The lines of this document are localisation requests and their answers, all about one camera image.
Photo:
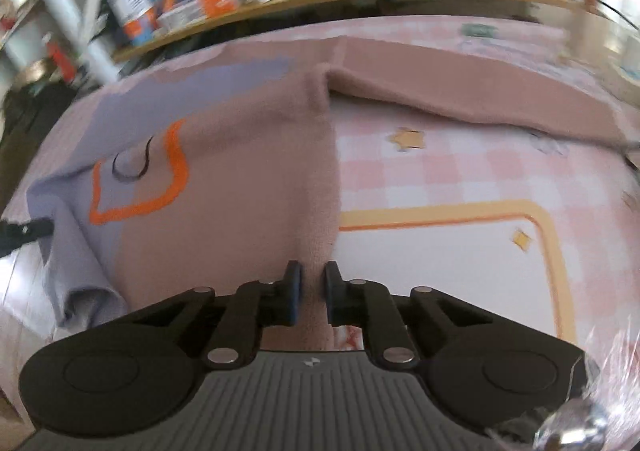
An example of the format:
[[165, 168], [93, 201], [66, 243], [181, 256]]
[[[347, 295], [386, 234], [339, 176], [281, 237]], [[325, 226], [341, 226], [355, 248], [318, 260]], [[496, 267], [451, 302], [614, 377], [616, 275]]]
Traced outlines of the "pink and purple knit sweater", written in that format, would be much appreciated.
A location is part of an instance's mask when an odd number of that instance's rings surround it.
[[55, 333], [304, 267], [273, 349], [335, 349], [322, 268], [576, 344], [639, 319], [631, 129], [582, 71], [333, 37], [196, 52], [74, 102], [24, 182]]

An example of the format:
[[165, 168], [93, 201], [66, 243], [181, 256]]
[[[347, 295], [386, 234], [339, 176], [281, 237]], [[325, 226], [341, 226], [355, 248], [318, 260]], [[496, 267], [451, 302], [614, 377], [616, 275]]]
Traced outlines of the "brass bowl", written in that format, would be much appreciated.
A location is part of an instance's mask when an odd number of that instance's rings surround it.
[[49, 58], [34, 61], [15, 75], [12, 88], [20, 90], [28, 85], [49, 81], [55, 70], [56, 65]]

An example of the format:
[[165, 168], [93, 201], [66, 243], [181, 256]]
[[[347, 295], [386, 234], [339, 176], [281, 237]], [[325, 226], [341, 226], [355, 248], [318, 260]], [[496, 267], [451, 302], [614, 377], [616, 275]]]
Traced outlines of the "red tassel ornament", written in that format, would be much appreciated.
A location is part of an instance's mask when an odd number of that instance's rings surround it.
[[49, 58], [55, 63], [58, 70], [60, 70], [63, 81], [67, 84], [73, 83], [77, 71], [72, 60], [70, 60], [70, 57], [66, 54], [60, 43], [50, 33], [47, 33], [42, 38], [42, 42]]

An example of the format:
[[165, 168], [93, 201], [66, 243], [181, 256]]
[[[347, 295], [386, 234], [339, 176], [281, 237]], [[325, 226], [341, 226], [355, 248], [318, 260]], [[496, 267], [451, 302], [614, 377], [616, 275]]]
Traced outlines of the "pink cartoon checkered table mat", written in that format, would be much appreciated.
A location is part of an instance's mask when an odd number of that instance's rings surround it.
[[227, 47], [108, 96], [28, 191], [51, 301], [27, 450], [623, 450], [639, 373], [573, 341], [529, 201], [341, 209], [332, 94], [609, 149], [601, 101], [398, 43]]

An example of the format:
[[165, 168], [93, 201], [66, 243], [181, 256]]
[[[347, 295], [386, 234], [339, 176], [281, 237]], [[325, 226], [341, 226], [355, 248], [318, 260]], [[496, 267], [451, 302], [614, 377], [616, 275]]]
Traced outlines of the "white and orange Obrite box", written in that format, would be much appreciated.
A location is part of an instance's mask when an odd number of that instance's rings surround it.
[[152, 40], [157, 27], [152, 0], [107, 0], [107, 3], [131, 44], [140, 46]]

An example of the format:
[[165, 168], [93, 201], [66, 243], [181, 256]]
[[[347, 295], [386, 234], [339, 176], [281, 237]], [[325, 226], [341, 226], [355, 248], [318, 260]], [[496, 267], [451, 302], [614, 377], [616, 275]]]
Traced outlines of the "green eraser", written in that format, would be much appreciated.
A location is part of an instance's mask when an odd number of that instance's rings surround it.
[[495, 38], [498, 34], [498, 29], [495, 26], [488, 26], [488, 24], [483, 23], [465, 23], [460, 32], [465, 37]]

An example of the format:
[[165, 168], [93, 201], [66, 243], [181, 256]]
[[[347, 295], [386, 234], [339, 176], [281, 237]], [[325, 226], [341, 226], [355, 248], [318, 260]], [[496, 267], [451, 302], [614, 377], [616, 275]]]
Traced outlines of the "orange toothpaste box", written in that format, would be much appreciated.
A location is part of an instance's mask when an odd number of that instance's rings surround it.
[[228, 15], [240, 5], [241, 0], [184, 0], [163, 12], [157, 21], [166, 32], [172, 32], [191, 23]]

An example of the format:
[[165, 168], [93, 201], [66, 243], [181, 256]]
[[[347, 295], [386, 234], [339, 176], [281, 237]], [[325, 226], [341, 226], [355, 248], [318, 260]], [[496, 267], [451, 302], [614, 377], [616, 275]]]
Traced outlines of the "white shelf post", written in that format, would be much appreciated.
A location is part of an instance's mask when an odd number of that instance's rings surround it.
[[102, 85], [119, 80], [119, 68], [100, 41], [86, 43], [80, 37], [81, 14], [74, 0], [44, 0], [48, 11], [82, 61], [88, 63], [89, 73]]

